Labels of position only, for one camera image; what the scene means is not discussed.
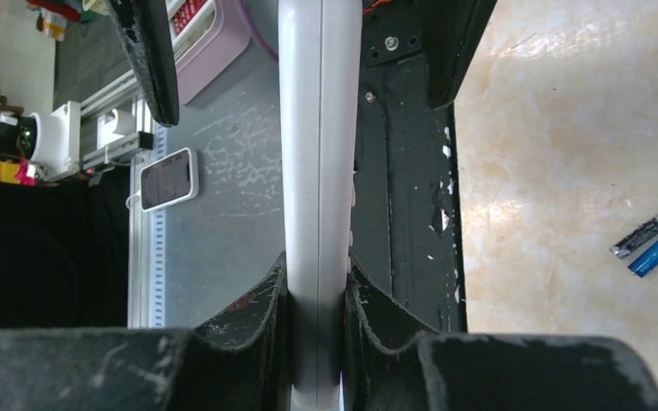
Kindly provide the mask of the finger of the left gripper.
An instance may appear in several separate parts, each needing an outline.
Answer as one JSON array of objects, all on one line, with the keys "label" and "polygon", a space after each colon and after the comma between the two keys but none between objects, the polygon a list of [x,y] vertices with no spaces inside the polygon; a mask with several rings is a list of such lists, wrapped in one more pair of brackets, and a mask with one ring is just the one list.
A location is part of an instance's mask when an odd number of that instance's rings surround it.
[{"label": "finger of the left gripper", "polygon": [[419,2],[430,108],[438,109],[454,102],[496,3],[496,0]]},{"label": "finger of the left gripper", "polygon": [[108,0],[109,17],[154,121],[174,127],[180,103],[167,4],[162,0]]}]

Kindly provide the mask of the white remote control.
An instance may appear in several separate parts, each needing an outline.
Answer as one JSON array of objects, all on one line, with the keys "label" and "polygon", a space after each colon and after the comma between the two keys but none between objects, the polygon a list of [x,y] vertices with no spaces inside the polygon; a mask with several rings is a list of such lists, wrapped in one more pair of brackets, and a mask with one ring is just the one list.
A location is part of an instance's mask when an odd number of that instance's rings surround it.
[{"label": "white remote control", "polygon": [[362,4],[282,1],[278,54],[291,398],[340,397]]}]

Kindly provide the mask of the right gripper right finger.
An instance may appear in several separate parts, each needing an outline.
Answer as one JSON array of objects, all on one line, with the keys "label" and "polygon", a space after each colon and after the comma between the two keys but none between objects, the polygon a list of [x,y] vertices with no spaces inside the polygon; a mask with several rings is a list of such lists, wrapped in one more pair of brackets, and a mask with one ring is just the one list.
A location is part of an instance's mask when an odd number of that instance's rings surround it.
[{"label": "right gripper right finger", "polygon": [[348,410],[658,410],[651,371],[620,340],[442,333],[357,262],[344,303]]}]

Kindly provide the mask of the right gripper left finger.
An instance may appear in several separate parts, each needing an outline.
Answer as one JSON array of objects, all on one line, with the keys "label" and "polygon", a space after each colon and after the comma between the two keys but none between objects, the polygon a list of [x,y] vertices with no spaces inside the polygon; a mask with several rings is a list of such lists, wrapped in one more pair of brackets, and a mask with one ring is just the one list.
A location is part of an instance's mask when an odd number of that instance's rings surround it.
[{"label": "right gripper left finger", "polygon": [[0,330],[0,410],[286,410],[284,256],[193,328]]}]

